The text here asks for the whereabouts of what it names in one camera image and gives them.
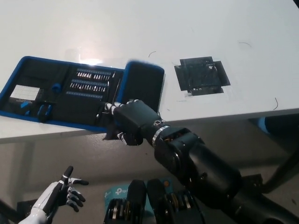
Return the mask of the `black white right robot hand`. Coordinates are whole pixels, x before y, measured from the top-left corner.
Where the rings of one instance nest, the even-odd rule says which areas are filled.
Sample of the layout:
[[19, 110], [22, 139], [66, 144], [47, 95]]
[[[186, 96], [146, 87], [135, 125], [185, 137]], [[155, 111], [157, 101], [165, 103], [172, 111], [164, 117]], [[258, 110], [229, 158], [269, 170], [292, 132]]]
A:
[[138, 99], [125, 104], [106, 103], [105, 111], [112, 115], [112, 121], [104, 139], [119, 139], [128, 146], [141, 145], [144, 139], [153, 145], [159, 133], [168, 127], [157, 112]]

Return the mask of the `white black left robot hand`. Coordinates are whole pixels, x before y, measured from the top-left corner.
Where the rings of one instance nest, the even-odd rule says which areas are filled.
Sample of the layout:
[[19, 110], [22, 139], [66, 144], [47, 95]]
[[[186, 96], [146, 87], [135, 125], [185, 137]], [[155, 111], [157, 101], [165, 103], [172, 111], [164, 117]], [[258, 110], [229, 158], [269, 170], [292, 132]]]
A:
[[62, 205], [69, 205], [75, 212], [78, 212], [79, 207], [83, 207], [85, 198], [73, 185], [86, 186], [89, 182], [71, 177], [72, 172], [73, 167], [69, 166], [59, 181], [51, 183], [32, 206], [31, 212], [42, 211], [46, 216], [49, 216], [54, 213], [57, 207]]

